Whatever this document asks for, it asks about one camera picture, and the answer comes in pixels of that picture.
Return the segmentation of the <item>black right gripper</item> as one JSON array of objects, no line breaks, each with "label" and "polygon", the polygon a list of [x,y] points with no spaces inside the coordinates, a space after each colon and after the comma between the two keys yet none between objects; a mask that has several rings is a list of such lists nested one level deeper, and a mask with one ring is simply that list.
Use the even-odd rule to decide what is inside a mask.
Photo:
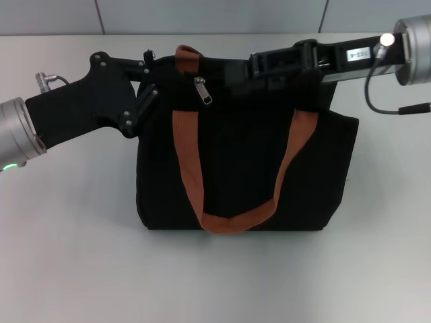
[{"label": "black right gripper", "polygon": [[[375,75],[396,72],[406,60],[403,36],[394,34],[395,42],[378,64]],[[339,82],[365,78],[370,72],[380,44],[380,36],[323,44],[317,40],[302,40],[294,47],[255,52],[249,61],[232,61],[224,66],[225,86],[233,94],[276,92],[286,88],[286,76],[302,67],[302,45],[309,44],[313,67],[324,75],[323,82]]]}]

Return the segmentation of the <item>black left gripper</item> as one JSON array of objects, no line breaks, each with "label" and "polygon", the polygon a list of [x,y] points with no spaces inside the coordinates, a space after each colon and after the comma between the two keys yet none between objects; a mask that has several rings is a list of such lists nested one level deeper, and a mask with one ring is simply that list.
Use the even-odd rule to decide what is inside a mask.
[{"label": "black left gripper", "polygon": [[[48,149],[103,127],[131,139],[138,118],[147,118],[158,100],[153,80],[144,61],[97,52],[90,57],[90,70],[83,79],[29,98],[25,104]],[[137,97],[133,81],[141,83]]]}]

